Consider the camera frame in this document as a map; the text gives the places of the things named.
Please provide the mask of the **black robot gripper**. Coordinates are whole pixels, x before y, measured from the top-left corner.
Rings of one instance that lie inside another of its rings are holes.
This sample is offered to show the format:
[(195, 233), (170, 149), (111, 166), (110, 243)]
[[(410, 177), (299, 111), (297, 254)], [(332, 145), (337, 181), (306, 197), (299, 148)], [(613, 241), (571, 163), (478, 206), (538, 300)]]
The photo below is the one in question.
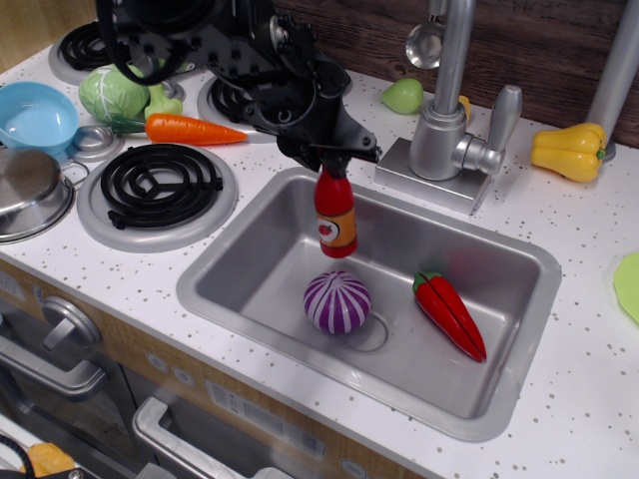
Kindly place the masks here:
[(285, 156), (336, 179), (347, 178), (352, 158), (378, 161), (374, 134), (343, 104), (350, 77), (318, 49), (311, 25), (275, 9), (240, 9), (212, 19), (202, 42), (215, 78), (249, 97), (244, 119), (274, 135)]

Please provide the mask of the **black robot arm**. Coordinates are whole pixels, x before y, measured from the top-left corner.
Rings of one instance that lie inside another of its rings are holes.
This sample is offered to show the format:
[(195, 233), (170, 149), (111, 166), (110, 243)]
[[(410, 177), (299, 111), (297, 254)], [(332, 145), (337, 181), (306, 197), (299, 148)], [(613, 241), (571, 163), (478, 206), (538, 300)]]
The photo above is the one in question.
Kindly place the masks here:
[(99, 1), (106, 50), (130, 80), (162, 83), (184, 63), (208, 67), (248, 101), (235, 117), (276, 137), (302, 166), (342, 179), (350, 159), (375, 163), (373, 133), (343, 104), (345, 69), (271, 1)]

